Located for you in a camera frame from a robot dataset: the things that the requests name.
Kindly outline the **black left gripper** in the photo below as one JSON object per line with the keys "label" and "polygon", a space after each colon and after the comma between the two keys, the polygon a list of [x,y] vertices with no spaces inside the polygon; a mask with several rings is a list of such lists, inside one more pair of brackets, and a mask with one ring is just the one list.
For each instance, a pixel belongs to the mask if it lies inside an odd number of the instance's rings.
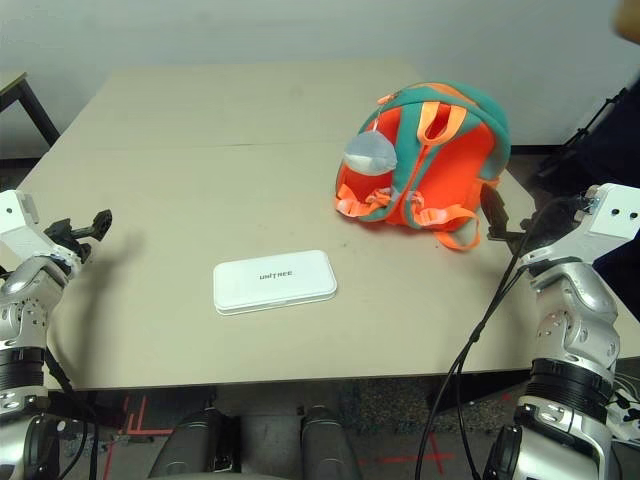
{"label": "black left gripper", "polygon": [[110,209],[96,214],[93,224],[89,227],[73,229],[69,218],[56,221],[44,230],[44,234],[55,244],[62,246],[80,258],[85,263],[91,254],[92,247],[88,243],[81,243],[81,239],[93,238],[102,240],[112,224]]}

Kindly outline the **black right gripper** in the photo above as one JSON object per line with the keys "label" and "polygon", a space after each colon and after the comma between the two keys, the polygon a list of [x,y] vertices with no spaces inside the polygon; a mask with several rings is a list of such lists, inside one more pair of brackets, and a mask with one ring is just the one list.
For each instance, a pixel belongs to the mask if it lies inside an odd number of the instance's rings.
{"label": "black right gripper", "polygon": [[504,242],[516,259],[551,245],[560,238],[556,225],[545,219],[537,221],[537,214],[525,218],[520,224],[520,231],[509,230],[509,216],[497,191],[481,192],[481,209],[489,224],[487,239]]}

